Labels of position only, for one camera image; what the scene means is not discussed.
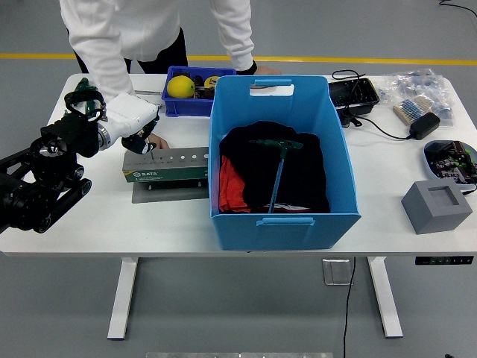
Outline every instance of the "table leg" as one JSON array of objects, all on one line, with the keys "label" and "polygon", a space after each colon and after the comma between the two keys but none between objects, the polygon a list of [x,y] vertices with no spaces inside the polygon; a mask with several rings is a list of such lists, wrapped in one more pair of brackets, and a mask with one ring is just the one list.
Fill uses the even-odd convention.
[{"label": "table leg", "polygon": [[382,326],[386,338],[401,338],[402,330],[394,303],[393,292],[389,284],[388,273],[385,266],[386,257],[368,257],[371,277],[373,278],[374,291],[378,299],[381,313]]},{"label": "table leg", "polygon": [[108,339],[123,340],[126,336],[127,318],[133,296],[134,278],[136,276],[137,257],[122,257],[121,272],[119,273],[118,288],[111,314]]}]

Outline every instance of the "blue storage bin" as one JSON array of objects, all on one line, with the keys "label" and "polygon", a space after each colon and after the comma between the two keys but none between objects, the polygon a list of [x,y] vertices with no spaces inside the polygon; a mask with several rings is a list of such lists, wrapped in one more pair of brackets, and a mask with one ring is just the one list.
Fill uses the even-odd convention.
[{"label": "blue storage bin", "polygon": [[177,116],[210,116],[213,99],[205,98],[172,98],[167,94],[167,84],[176,72],[188,72],[190,78],[194,76],[201,76],[205,81],[211,76],[225,76],[236,75],[234,69],[213,69],[206,67],[184,67],[171,66],[169,67],[167,78],[165,80],[164,90],[162,91],[162,100],[165,103],[165,114],[169,117]]},{"label": "blue storage bin", "polygon": [[[250,86],[274,87],[255,95]],[[283,94],[280,90],[293,91]],[[221,140],[235,127],[272,121],[320,138],[331,213],[222,213],[219,210]],[[226,76],[215,88],[209,138],[210,216],[224,250],[331,248],[361,218],[341,122],[322,76]]]}]

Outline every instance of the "blue tool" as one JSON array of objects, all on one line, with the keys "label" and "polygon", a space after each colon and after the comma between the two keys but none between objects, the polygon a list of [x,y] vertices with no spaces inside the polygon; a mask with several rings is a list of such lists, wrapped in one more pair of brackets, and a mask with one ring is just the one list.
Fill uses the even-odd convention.
[{"label": "blue tool", "polygon": [[274,190],[271,194],[270,206],[268,207],[268,213],[271,214],[275,208],[275,201],[277,199],[278,187],[280,184],[280,178],[282,177],[283,163],[285,162],[286,154],[288,153],[289,149],[301,149],[303,147],[303,144],[293,142],[287,139],[258,139],[251,140],[250,142],[265,145],[268,147],[280,148],[281,161],[278,165],[277,176],[275,177]]}]

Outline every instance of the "metal plate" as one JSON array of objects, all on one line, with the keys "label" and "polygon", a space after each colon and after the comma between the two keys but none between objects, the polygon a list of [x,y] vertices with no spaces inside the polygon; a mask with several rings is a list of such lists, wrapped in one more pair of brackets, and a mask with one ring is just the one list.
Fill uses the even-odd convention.
[{"label": "metal plate", "polygon": [[207,179],[151,181],[133,184],[133,204],[209,198]]},{"label": "metal plate", "polygon": [[333,358],[333,353],[147,353],[146,358]]}]

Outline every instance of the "white sleeve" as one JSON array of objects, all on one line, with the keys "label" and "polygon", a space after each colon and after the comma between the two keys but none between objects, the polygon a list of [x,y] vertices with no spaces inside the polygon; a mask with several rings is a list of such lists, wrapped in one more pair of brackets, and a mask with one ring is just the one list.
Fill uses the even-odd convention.
[{"label": "white sleeve", "polygon": [[220,41],[231,58],[233,68],[237,71],[249,69],[253,64],[250,1],[210,0],[210,7],[218,21]]},{"label": "white sleeve", "polygon": [[69,43],[86,64],[106,102],[119,93],[134,94],[121,55],[119,29],[113,26],[115,5],[107,0],[60,0]]}]

